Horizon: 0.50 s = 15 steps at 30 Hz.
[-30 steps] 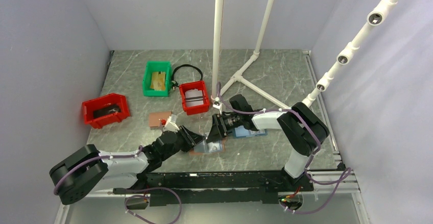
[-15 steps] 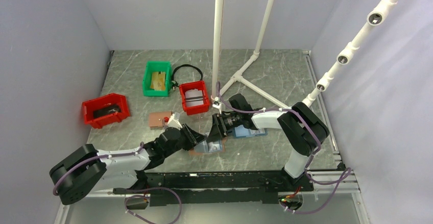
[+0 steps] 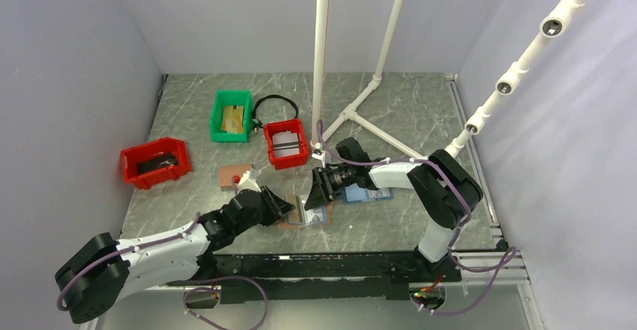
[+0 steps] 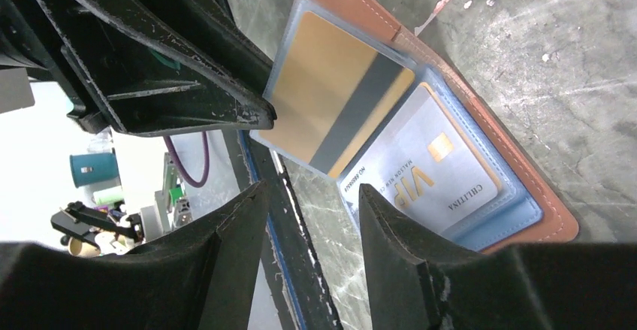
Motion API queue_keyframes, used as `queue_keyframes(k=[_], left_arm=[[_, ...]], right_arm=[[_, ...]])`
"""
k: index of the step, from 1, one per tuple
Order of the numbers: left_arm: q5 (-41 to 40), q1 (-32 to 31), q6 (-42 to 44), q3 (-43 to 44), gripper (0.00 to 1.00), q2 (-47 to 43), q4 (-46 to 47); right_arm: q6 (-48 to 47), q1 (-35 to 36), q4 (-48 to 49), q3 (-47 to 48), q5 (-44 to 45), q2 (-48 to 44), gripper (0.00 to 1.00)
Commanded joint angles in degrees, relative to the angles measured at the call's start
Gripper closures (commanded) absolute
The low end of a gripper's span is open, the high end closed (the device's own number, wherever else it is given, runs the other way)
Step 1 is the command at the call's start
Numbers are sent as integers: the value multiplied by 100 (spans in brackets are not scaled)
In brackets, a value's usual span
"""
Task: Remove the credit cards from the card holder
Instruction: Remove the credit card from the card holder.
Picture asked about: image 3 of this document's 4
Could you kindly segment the white magnetic stripe card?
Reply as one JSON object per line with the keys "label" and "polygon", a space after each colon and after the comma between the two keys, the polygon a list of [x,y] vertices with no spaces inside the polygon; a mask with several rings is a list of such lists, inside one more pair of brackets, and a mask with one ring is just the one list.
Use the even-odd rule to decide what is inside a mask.
{"label": "white magnetic stripe card", "polygon": [[307,210],[305,208],[306,200],[306,195],[297,197],[297,223],[301,226],[314,226],[327,223],[329,220],[327,206],[322,205]]}

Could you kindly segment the blue card holder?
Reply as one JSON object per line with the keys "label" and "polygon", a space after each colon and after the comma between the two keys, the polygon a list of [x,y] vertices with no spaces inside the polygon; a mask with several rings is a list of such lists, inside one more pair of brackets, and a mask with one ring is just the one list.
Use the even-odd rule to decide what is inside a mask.
{"label": "blue card holder", "polygon": [[391,189],[364,189],[357,184],[345,188],[343,201],[348,204],[364,203],[372,201],[391,200],[394,197]]}

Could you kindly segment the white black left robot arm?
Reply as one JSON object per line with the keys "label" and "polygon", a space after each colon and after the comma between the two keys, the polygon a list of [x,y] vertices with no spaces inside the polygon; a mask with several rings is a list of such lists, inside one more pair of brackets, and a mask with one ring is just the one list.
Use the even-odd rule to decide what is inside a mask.
{"label": "white black left robot arm", "polygon": [[254,226],[271,226],[295,209],[268,187],[242,189],[218,210],[158,234],[115,240],[94,236],[54,275],[56,306],[75,324],[93,320],[118,301],[174,282],[204,285],[219,273],[214,253]]}

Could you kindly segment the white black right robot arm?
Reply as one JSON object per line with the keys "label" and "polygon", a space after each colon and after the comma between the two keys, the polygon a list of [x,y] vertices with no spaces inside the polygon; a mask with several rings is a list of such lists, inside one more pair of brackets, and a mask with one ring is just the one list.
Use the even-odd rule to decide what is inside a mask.
{"label": "white black right robot arm", "polygon": [[420,256],[414,271],[423,281],[431,281],[443,270],[458,228],[470,220],[483,199],[478,183],[445,150],[436,150],[425,159],[377,159],[372,161],[354,138],[336,146],[340,164],[328,163],[312,170],[312,187],[304,208],[313,210],[338,199],[352,185],[368,190],[411,189],[430,217],[418,243]]}

